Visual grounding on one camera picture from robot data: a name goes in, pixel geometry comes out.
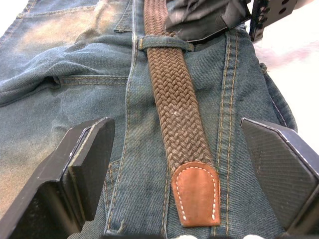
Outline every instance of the black object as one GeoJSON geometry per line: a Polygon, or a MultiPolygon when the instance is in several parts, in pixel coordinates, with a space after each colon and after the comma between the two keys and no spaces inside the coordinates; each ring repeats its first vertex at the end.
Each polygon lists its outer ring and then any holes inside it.
{"type": "Polygon", "coordinates": [[[317,234],[319,156],[292,129],[241,122],[256,177],[276,217],[291,235],[317,234]]]}
{"type": "Polygon", "coordinates": [[[200,41],[250,19],[243,0],[177,0],[165,27],[187,42],[200,41]]]}
{"type": "Polygon", "coordinates": [[[252,41],[263,38],[264,28],[290,15],[312,0],[255,0],[250,21],[249,35],[252,41]]]}
{"type": "Polygon", "coordinates": [[[113,146],[114,120],[68,130],[0,221],[1,239],[65,239],[94,219],[113,146]]]}
{"type": "Polygon", "coordinates": [[[251,0],[175,0],[168,10],[167,31],[187,42],[201,41],[219,32],[230,30],[247,20],[252,41],[262,39],[264,28],[294,9],[313,0],[254,0],[252,14],[247,4],[251,0]]]}

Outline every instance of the mounting hole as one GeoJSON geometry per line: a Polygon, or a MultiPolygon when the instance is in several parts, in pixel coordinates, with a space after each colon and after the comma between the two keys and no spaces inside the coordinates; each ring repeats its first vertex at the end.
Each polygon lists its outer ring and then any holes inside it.
{"type": "Polygon", "coordinates": [[[280,10],[279,14],[283,14],[286,10],[287,8],[284,7],[283,9],[280,10]]]}

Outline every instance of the denim fabric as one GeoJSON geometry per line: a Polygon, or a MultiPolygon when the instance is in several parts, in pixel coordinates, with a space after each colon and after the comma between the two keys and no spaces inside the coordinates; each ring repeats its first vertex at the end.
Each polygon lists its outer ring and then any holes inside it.
{"type": "Polygon", "coordinates": [[[139,40],[139,50],[145,50],[149,47],[175,47],[186,51],[194,51],[191,43],[185,42],[178,37],[153,36],[148,35],[139,40]]]}
{"type": "Polygon", "coordinates": [[[0,217],[66,131],[115,119],[116,136],[95,220],[70,238],[103,234],[283,232],[262,192],[242,117],[296,129],[284,98],[238,28],[185,52],[204,131],[221,181],[222,224],[183,228],[152,93],[143,0],[32,0],[0,39],[0,217]]]}

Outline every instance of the black plastic bracket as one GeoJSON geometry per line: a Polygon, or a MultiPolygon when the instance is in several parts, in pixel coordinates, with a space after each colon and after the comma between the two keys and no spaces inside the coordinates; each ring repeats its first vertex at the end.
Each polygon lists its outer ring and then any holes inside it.
{"type": "Polygon", "coordinates": [[[0,221],[0,238],[65,239],[93,220],[114,132],[114,120],[108,118],[68,130],[0,221]]]}
{"type": "Polygon", "coordinates": [[[250,38],[263,38],[264,28],[291,14],[297,0],[254,0],[250,21],[250,38]]]}
{"type": "Polygon", "coordinates": [[[243,118],[256,177],[291,235],[319,232],[319,156],[292,129],[243,118]]]}

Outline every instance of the brown woven belt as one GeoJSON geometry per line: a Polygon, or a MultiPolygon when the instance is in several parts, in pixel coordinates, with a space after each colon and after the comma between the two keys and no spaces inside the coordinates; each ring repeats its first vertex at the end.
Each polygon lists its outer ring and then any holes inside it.
{"type": "MultiPolygon", "coordinates": [[[[174,36],[164,29],[166,0],[145,0],[146,35],[174,36]]],[[[205,138],[198,102],[180,48],[147,49],[155,103],[184,226],[220,224],[219,178],[205,138]]]]}

